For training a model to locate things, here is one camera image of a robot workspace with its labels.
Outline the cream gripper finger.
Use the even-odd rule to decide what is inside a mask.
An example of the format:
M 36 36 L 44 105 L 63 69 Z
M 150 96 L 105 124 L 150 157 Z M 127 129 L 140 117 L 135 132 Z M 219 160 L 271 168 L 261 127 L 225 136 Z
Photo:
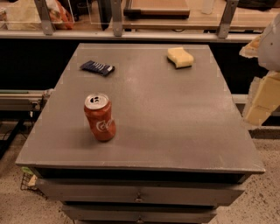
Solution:
M 260 39 L 261 36 L 254 38 L 239 51 L 239 54 L 245 58 L 257 58 Z
M 269 71 L 264 77 L 255 77 L 250 84 L 248 101 L 242 112 L 243 121 L 261 126 L 280 107 L 280 73 Z

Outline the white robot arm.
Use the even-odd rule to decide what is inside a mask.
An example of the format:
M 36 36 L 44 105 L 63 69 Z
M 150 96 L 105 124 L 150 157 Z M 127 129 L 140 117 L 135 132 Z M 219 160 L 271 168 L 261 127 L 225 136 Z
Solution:
M 268 70 L 264 77 L 255 77 L 251 82 L 242 112 L 245 123 L 261 126 L 280 106 L 280 15 L 239 54 L 249 59 L 257 58 L 258 65 Z

